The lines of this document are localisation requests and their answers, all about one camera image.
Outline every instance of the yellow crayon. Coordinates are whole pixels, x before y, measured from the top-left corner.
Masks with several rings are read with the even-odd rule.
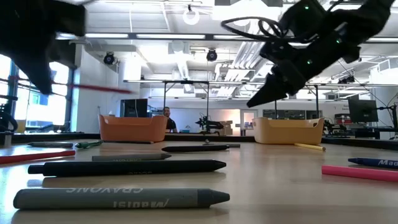
[[[320,150],[320,151],[326,151],[325,147],[322,146],[313,146],[313,145],[307,145],[307,144],[300,144],[300,143],[294,143],[295,146],[300,146],[300,147],[306,147],[309,149],[316,149],[316,150]]]

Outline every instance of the table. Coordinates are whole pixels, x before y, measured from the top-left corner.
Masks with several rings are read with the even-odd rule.
[[[104,143],[78,150],[76,156],[68,160],[88,161],[94,155],[157,153],[165,146],[201,144],[203,142]],[[398,160],[398,154],[382,149],[323,146],[326,152],[241,142],[240,149],[172,154],[170,159],[216,159],[227,163],[227,167],[216,172],[196,174],[44,178],[27,174],[30,164],[43,161],[3,165],[0,223],[397,223],[397,183],[321,175],[321,165],[348,166],[349,157]],[[0,149],[0,155],[62,150],[21,145]],[[210,209],[18,211],[12,201],[16,192],[26,187],[203,187],[227,192],[231,200]]]

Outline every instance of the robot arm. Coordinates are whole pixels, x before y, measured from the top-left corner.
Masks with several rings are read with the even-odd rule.
[[[368,0],[356,10],[330,12],[324,10],[316,0],[301,0],[285,12],[279,23],[272,21],[274,26],[269,20],[261,18],[274,32],[277,30],[276,36],[264,33],[265,37],[254,37],[236,32],[226,25],[231,20],[223,21],[221,26],[231,32],[266,42],[260,56],[274,63],[264,86],[248,101],[248,106],[283,99],[287,97],[286,93],[296,94],[309,79],[339,58],[347,63],[357,60],[361,49],[358,45],[383,29],[393,2],[394,0]],[[293,33],[293,38],[285,36],[288,31]],[[299,49],[289,42],[310,44]]]
[[[85,35],[86,9],[54,0],[2,1],[0,54],[15,64],[43,93],[50,94],[49,53],[56,32]]]

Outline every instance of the door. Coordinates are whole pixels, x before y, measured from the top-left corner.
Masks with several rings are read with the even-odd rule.
[[[258,110],[241,110],[241,136],[254,136],[253,118],[257,118]]]

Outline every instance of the blue crayon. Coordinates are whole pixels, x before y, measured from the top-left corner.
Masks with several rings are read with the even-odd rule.
[[[356,164],[364,166],[374,167],[385,167],[398,169],[398,161],[392,161],[388,159],[368,159],[368,158],[351,158],[348,162],[354,162]]]

